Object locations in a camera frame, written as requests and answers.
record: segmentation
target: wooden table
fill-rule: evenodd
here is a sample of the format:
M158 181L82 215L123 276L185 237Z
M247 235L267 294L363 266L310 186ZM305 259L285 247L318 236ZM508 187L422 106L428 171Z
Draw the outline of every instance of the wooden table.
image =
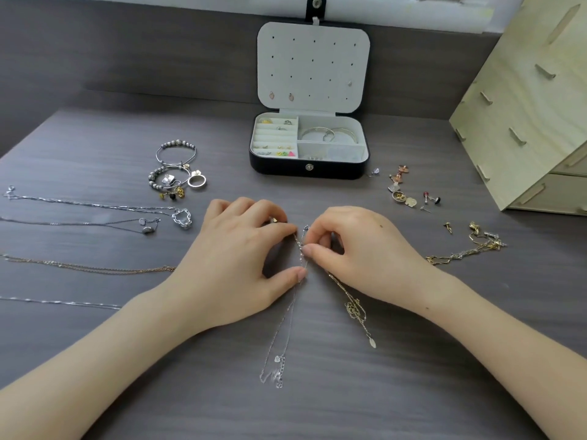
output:
M22 195L103 204L159 206L147 184L155 150L173 138L198 148L192 164L207 189L187 191L194 225L170 219L151 236L102 227L0 223L1 250L25 258L146 268L176 265L198 233L213 198L267 198L291 222L310 224L326 207L357 205L390 218L423 255L471 247L468 223L499 233L510 246L443 268L515 317L587 355L585 219L498 211L448 122L381 115L360 117L379 177L357 181L266 177L249 165L247 146L261 107L87 92L0 159L0 185ZM433 214L394 203L389 172L410 167L403 191L442 197ZM44 221L132 218L132 214L2 198L0 215ZM442 224L451 221L451 236ZM296 265L289 240L267 272ZM0 263L1 295L126 303L166 273L105 276L48 266ZM283 389L259 373L291 299L183 344L139 378L100 418L89 439L538 439L532 420L454 339L428 321L362 297L367 326L311 266L295 308ZM112 311L0 302L0 386L84 336ZM277 344L282 346L282 338Z

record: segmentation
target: jewelry box lid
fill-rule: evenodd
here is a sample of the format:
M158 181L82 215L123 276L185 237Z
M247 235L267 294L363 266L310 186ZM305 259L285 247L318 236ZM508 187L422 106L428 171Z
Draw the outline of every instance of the jewelry box lid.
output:
M361 29L265 23L257 36L257 89L268 108L356 110L371 43Z

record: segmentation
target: person's right arm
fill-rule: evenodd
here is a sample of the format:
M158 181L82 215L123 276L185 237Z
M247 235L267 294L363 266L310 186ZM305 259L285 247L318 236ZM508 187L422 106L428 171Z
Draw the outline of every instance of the person's right arm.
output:
M332 233L343 255L330 249ZM384 216L333 207L314 221L305 242L304 254L342 282L459 340L551 440L587 439L587 360L430 265Z

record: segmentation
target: person's left hand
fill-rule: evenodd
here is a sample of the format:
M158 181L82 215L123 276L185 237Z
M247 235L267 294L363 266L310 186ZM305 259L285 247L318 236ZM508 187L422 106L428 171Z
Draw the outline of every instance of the person's left hand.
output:
M278 222L264 225L270 218ZM301 266L271 278L262 274L271 247L296 232L268 200L213 200L199 236L174 273L158 288L161 302L185 324L186 337L266 309L306 275Z

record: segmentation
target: jewelry box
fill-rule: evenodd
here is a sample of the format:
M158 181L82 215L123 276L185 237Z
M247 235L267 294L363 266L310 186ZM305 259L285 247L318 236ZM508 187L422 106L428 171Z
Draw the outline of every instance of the jewelry box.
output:
M357 179L369 161L363 98L371 46L361 29L269 22L257 36L251 166L272 175Z

